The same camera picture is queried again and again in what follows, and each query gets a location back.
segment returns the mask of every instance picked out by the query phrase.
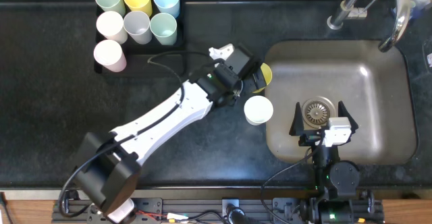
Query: faucet base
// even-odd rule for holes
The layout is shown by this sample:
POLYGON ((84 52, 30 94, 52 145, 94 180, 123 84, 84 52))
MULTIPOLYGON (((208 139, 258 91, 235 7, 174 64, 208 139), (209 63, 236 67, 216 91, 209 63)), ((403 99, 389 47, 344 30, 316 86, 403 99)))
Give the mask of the faucet base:
POLYGON ((342 28, 342 26, 344 25, 344 23, 342 22, 339 26, 333 25, 331 23, 331 16, 329 16, 329 18, 327 19, 327 25, 329 26, 329 28, 333 29, 333 30, 339 30, 342 28))

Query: black tray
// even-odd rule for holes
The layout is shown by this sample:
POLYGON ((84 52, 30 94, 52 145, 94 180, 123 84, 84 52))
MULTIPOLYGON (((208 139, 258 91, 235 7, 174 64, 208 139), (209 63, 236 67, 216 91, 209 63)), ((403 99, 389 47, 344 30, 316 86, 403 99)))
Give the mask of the black tray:
MULTIPOLYGON (((159 13, 157 6, 153 3, 153 13, 150 19, 159 13)), ((130 12, 129 7, 125 4, 126 14, 130 12)), ((104 76, 116 78, 162 78, 173 76, 169 71, 155 65, 147 63, 147 59, 167 51, 184 51, 184 26, 183 26, 183 3, 180 4, 180 15, 177 20, 177 41, 174 45, 161 45, 161 43, 152 37, 152 40, 145 45, 140 45, 128 35, 127 41, 122 44, 123 54, 126 57, 127 66, 121 72, 112 72, 109 69, 97 63, 94 60, 94 72, 104 76)), ((98 6, 96 15, 99 17, 104 11, 98 6)), ((106 38, 96 31, 96 44, 106 38)), ((170 67, 175 73, 182 76, 186 71, 186 60, 183 55, 167 55, 158 58, 155 62, 170 67)))

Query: faucet handle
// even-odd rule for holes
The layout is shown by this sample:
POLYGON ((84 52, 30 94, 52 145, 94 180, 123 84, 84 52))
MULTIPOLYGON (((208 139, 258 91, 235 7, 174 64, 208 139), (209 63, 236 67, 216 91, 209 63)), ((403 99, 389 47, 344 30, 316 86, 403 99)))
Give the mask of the faucet handle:
POLYGON ((365 19, 367 17, 367 10, 374 2, 376 0, 372 0, 365 8, 354 7, 346 19, 365 19))

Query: blue cup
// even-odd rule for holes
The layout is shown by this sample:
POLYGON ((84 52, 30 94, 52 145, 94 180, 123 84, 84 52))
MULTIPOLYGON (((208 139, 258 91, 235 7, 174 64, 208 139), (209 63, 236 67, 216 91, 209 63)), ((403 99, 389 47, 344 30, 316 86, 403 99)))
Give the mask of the blue cup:
POLYGON ((153 0, 161 13, 177 18, 180 14, 180 0, 153 0))

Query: sink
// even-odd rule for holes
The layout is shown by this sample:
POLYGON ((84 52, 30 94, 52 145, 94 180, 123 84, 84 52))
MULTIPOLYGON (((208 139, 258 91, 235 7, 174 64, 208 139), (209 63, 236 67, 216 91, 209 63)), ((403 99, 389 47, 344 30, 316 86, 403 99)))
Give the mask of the sink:
POLYGON ((306 147, 290 136, 296 103, 305 129, 337 117, 343 101, 359 125, 341 159, 358 164, 400 164, 417 146, 404 56, 378 50, 379 41, 286 41, 272 46, 265 63, 273 79, 265 96, 274 114, 267 122, 267 145, 280 160, 300 160, 306 147))

